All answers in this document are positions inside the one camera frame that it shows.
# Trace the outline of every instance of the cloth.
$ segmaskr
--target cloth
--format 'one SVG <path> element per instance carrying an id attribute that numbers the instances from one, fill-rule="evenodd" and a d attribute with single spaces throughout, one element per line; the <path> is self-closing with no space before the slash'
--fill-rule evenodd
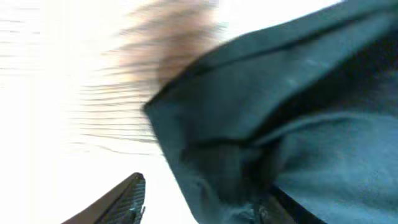
<path id="1" fill-rule="evenodd" d="M 274 187 L 326 223 L 398 223 L 396 0 L 244 35 L 144 110 L 199 223 L 256 223 Z"/>

